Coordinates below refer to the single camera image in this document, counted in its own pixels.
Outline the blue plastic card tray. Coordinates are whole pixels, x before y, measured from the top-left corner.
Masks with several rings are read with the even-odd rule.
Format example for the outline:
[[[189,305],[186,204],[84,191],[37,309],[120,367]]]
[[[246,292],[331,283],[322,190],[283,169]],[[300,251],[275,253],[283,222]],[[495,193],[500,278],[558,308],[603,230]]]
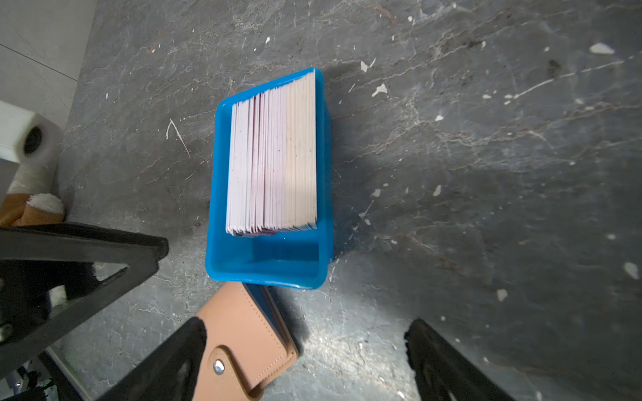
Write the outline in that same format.
[[[319,221],[316,229],[271,237],[233,237],[225,232],[232,107],[254,95],[313,73],[316,87],[317,180]],[[334,258],[332,206],[332,119],[325,101],[325,80],[312,68],[245,90],[217,107],[212,153],[212,187],[205,268],[219,282],[314,290],[321,287]]]

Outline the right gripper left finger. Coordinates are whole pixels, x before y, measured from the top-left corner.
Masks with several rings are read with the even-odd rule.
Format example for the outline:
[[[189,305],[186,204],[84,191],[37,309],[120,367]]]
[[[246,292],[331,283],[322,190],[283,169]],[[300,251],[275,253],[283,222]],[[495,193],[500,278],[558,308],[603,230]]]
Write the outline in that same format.
[[[197,386],[207,329],[190,318],[101,400],[191,400]]]

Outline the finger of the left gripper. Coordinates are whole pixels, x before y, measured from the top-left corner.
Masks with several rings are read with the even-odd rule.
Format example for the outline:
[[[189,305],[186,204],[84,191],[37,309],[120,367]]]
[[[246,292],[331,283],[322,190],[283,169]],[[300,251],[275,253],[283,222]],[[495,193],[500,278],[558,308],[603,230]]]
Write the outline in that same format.
[[[1,230],[6,376],[156,274],[169,242],[76,223]]]

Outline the stack of white cards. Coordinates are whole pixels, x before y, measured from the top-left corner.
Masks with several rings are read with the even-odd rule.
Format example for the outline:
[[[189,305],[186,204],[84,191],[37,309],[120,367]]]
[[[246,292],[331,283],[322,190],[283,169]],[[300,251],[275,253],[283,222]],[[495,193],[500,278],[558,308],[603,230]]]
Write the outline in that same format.
[[[317,226],[316,73],[232,107],[226,232],[271,236]]]

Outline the tan leather card holder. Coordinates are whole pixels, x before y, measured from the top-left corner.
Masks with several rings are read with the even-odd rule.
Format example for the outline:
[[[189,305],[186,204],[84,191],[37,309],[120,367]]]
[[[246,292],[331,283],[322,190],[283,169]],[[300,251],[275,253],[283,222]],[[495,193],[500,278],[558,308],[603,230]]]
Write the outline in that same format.
[[[266,286],[226,282],[197,313],[207,329],[195,400],[259,400],[299,351]]]

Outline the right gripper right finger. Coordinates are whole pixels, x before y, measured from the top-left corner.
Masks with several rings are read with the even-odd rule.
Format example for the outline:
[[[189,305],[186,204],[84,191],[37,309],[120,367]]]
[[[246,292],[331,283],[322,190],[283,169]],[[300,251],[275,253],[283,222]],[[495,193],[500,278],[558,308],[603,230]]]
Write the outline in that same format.
[[[513,397],[417,318],[404,335],[408,364],[422,400],[511,400]]]

